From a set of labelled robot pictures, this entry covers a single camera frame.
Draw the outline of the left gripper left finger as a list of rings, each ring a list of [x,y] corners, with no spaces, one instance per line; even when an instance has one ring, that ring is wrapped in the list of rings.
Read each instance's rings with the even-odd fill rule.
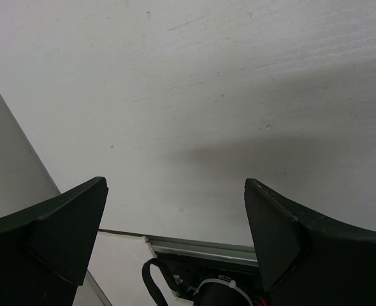
[[[83,285],[108,186],[92,178],[0,218],[0,305],[72,305]]]

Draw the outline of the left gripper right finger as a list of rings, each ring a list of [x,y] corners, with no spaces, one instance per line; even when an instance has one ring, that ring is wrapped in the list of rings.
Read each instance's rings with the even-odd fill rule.
[[[376,305],[376,231],[332,219],[253,178],[244,200],[272,305]]]

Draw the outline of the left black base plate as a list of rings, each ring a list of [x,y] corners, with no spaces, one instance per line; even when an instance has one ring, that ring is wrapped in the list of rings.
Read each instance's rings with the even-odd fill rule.
[[[159,253],[142,267],[142,279],[156,305],[167,305],[151,267],[159,269],[169,289],[194,305],[270,305],[256,263]]]

